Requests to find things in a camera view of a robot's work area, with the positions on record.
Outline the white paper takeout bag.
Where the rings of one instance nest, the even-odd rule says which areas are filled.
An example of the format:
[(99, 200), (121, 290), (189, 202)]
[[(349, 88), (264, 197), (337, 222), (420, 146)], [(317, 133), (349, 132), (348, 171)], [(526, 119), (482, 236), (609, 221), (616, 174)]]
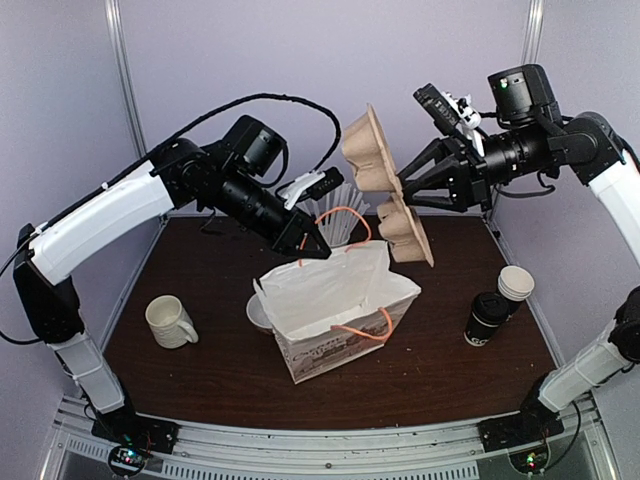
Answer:
[(421, 293), (390, 270), (387, 243), (371, 231), (325, 260), (276, 267), (253, 288), (295, 384), (383, 347)]

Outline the cardboard cup carrier tray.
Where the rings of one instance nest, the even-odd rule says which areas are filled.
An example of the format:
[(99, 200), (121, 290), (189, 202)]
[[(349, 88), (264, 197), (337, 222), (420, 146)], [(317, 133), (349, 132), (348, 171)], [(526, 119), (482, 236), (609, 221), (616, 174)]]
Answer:
[(435, 259), (424, 226), (415, 209), (405, 202), (390, 147), (371, 104), (344, 130), (341, 150), (360, 191), (388, 195), (377, 207), (378, 231), (388, 242), (393, 259), (433, 267)]

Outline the stack of paper cups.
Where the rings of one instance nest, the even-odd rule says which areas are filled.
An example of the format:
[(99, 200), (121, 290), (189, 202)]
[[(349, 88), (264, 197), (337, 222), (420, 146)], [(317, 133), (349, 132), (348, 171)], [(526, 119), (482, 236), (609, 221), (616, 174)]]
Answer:
[(529, 298), (534, 288), (533, 276), (519, 266), (503, 267), (497, 278), (497, 293), (507, 302), (510, 316)]

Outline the black plastic cup lid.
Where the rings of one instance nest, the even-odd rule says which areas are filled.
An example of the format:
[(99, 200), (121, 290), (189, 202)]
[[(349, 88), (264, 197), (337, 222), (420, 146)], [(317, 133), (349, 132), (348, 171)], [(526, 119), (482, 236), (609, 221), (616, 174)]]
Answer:
[(497, 325), (505, 322), (509, 315), (509, 304), (495, 292), (478, 294), (472, 302), (474, 315), (486, 324)]

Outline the black paper coffee cup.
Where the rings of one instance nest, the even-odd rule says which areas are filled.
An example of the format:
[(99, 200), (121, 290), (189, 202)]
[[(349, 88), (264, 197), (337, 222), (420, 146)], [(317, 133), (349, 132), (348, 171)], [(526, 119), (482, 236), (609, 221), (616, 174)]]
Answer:
[(472, 311), (464, 330), (465, 341), (474, 347), (483, 347), (507, 321), (507, 316), (485, 318)]

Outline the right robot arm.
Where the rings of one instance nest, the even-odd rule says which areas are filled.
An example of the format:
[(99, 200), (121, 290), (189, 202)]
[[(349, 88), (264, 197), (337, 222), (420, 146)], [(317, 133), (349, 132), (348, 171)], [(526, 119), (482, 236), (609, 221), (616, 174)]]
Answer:
[[(411, 206), (465, 212), (492, 208), (492, 189), (528, 174), (557, 178), (571, 168), (605, 207), (632, 254), (639, 253), (639, 159), (600, 114), (562, 115), (544, 68), (524, 64), (487, 79), (502, 131), (475, 139), (476, 112), (432, 84), (415, 100), (441, 138), (398, 174)], [(513, 419), (519, 440), (535, 440), (572, 401), (639, 362), (639, 291), (633, 289), (602, 334), (568, 364), (541, 377)]]

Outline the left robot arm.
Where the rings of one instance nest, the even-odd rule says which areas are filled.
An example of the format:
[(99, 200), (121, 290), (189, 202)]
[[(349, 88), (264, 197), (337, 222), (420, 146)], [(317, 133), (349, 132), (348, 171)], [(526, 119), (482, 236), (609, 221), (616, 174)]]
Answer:
[(286, 150), (278, 133), (243, 115), (210, 145), (199, 147), (183, 137), (167, 141), (150, 159), (63, 216), (21, 230), (13, 280), (30, 326), (105, 415), (106, 429), (121, 443), (137, 442), (144, 424), (131, 412), (119, 379), (86, 332), (72, 272), (137, 226), (190, 202), (234, 218), (276, 253), (328, 258), (331, 249), (312, 217), (257, 180)]

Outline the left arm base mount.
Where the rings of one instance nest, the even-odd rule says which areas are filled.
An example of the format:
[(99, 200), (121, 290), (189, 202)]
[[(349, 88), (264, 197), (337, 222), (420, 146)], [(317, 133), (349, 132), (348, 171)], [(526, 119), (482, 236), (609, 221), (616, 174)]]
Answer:
[(91, 433), (115, 443), (107, 454), (107, 466), (117, 476), (140, 474), (155, 453), (171, 454), (178, 439), (177, 423), (133, 414), (117, 419), (95, 413)]

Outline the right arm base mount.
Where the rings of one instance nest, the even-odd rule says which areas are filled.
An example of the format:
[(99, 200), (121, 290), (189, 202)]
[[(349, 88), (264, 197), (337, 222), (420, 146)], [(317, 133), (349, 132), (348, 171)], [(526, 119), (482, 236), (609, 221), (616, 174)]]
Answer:
[(511, 466), (529, 476), (550, 465), (549, 439), (565, 431), (559, 414), (537, 399), (524, 400), (518, 412), (483, 420), (477, 427), (486, 453), (508, 450)]

